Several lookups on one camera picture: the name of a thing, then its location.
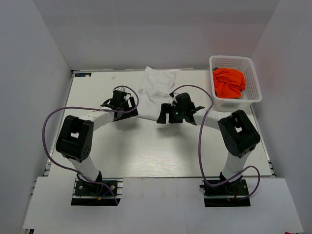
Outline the white t shirt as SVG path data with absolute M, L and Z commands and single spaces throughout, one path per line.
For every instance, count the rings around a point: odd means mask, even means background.
M 175 84 L 176 71 L 174 70 L 154 70 L 146 67 L 143 79 L 138 88 L 139 97 L 138 118 L 156 121 L 161 111 L 163 103 L 170 103 Z

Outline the orange t shirt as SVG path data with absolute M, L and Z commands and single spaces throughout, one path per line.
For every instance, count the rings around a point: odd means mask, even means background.
M 213 70 L 214 91 L 218 98 L 238 99 L 246 88 L 244 74 L 230 68 Z

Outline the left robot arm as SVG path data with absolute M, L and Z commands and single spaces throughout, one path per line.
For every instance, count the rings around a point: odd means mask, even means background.
M 56 151 L 72 163 L 78 178 L 86 181 L 86 189 L 94 195 L 103 189 L 102 175 L 90 156 L 93 133 L 104 125 L 138 115 L 137 100 L 123 89 L 115 89 L 112 98 L 100 108 L 83 116 L 65 117 L 57 142 Z

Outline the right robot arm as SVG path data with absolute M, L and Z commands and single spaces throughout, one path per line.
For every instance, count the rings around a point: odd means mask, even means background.
M 247 169 L 247 158 L 260 142 L 260 135 L 246 113 L 237 110 L 232 113 L 212 111 L 212 106 L 195 106 L 188 93 L 173 98 L 171 103 L 161 104 L 158 124 L 178 124 L 184 121 L 199 126 L 198 159 L 204 183 L 211 188 L 220 187 L 225 194 L 232 194 L 238 188 L 238 182 Z M 204 127 L 220 131 L 228 151 L 227 160 L 217 184 L 210 183 L 204 174 L 201 160 L 202 132 Z

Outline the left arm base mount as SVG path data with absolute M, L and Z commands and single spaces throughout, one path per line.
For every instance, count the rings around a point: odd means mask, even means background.
M 123 179 L 102 179 L 102 182 L 110 187 L 117 202 L 120 202 Z M 76 178 L 71 206 L 117 206 L 117 204 L 111 192 L 105 186 L 89 184 Z

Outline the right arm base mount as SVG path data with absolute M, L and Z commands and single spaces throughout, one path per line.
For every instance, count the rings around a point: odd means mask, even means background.
M 249 190 L 246 180 L 242 179 L 235 185 L 209 187 L 204 182 L 199 186 L 204 192 L 204 205 L 206 208 L 229 208 L 229 207 L 250 207 Z

